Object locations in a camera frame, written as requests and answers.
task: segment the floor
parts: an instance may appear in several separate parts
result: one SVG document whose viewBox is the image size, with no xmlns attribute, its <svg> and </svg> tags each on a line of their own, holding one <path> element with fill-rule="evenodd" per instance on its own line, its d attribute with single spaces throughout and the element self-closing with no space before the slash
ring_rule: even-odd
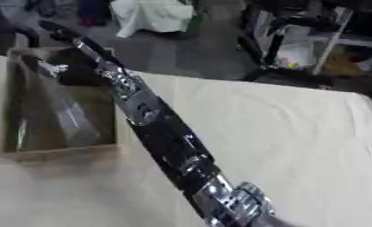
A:
<svg viewBox="0 0 372 227">
<path fill-rule="evenodd" d="M 130 69 L 207 79 L 239 79 L 253 69 L 246 54 L 236 50 L 237 19 L 242 6 L 235 0 L 205 0 L 205 4 L 209 12 L 198 36 L 191 39 L 144 31 L 123 39 L 115 36 L 119 30 L 115 23 L 86 28 L 79 26 L 72 17 L 54 20 L 114 48 Z M 41 31 L 37 26 L 38 15 L 24 12 L 21 1 L 1 0 L 1 5 L 11 21 L 22 21 L 41 32 L 44 46 L 61 45 Z"/>
</svg>

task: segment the robotic arm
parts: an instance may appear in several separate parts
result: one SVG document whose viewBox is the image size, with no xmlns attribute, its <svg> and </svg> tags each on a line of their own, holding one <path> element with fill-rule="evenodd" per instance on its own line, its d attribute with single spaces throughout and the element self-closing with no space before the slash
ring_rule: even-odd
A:
<svg viewBox="0 0 372 227">
<path fill-rule="evenodd" d="M 275 220 L 274 212 L 263 191 L 249 183 L 231 185 L 193 131 L 139 76 L 87 37 L 48 21 L 41 26 L 91 59 L 101 85 L 112 93 L 129 126 L 208 226 L 278 226 L 279 221 L 269 221 Z M 58 79 L 66 71 L 64 65 L 53 66 L 37 57 L 22 59 L 49 77 Z"/>
</svg>

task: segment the wrinkled cloth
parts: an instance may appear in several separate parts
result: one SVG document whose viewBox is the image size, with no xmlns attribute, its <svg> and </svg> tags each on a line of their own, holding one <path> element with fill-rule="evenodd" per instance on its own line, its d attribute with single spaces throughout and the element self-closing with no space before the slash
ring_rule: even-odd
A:
<svg viewBox="0 0 372 227">
<path fill-rule="evenodd" d="M 0 108 L 5 58 L 0 58 Z M 372 102 L 353 93 L 141 74 L 227 178 L 284 221 L 372 227 Z M 0 158 L 0 226 L 203 227 L 117 113 L 119 150 L 21 166 Z"/>
<path fill-rule="evenodd" d="M 121 25 L 117 36 L 122 38 L 140 29 L 163 33 L 185 31 L 193 16 L 193 7 L 177 0 L 115 0 L 111 8 Z"/>
</svg>

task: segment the black chair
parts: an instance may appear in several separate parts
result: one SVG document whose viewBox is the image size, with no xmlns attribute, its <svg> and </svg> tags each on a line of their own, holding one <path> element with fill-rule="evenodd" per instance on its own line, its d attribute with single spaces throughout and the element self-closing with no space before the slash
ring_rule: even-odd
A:
<svg viewBox="0 0 372 227">
<path fill-rule="evenodd" d="M 15 32 L 21 34 L 27 39 L 27 46 L 30 48 L 40 47 L 40 38 L 39 35 L 30 27 L 25 26 L 14 26 Z"/>
<path fill-rule="evenodd" d="M 260 78 L 270 75 L 273 79 L 288 80 L 302 87 L 328 88 L 332 86 L 331 76 L 312 75 L 302 70 L 280 68 L 275 64 L 277 53 L 283 43 L 285 29 L 289 25 L 311 27 L 326 32 L 335 32 L 340 28 L 335 22 L 335 18 L 330 16 L 333 15 L 331 12 L 335 9 L 335 6 L 324 4 L 322 12 L 312 17 L 304 14 L 308 9 L 308 5 L 308 0 L 290 2 L 254 0 L 248 4 L 240 26 L 244 32 L 238 37 L 238 44 L 259 67 L 247 74 L 242 81 L 256 82 Z M 275 17 L 268 31 L 268 35 L 273 35 L 274 37 L 266 55 L 262 54 L 262 50 L 254 38 L 253 31 L 248 29 L 248 14 L 254 9 L 271 12 Z"/>
</svg>

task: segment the white fabric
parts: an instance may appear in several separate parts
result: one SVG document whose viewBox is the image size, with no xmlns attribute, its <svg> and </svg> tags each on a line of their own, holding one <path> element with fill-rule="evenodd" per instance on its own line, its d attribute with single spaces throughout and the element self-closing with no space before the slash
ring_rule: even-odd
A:
<svg viewBox="0 0 372 227">
<path fill-rule="evenodd" d="M 0 107 L 5 58 L 0 58 Z M 372 103 L 356 94 L 144 74 L 234 183 L 298 226 L 372 227 Z M 118 113 L 118 153 L 0 159 L 0 226 L 205 226 Z"/>
<path fill-rule="evenodd" d="M 185 31 L 193 16 L 193 7 L 178 0 L 115 0 L 114 18 L 120 23 L 118 37 L 127 38 L 137 30 L 155 32 Z"/>
</svg>

